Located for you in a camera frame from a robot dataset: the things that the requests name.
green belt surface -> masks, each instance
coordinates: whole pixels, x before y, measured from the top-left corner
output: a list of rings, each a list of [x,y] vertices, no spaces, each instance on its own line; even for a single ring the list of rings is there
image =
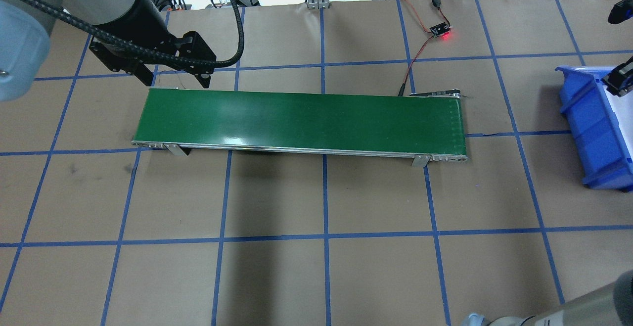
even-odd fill
[[[464,155],[458,98],[149,89],[133,144]]]

blue plastic bin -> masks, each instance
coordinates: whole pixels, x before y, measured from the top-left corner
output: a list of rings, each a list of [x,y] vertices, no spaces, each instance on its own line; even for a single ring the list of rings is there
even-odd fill
[[[613,67],[559,66],[565,74],[560,91],[572,135],[583,162],[583,184],[590,188],[633,191],[633,160],[619,121],[600,81]]]

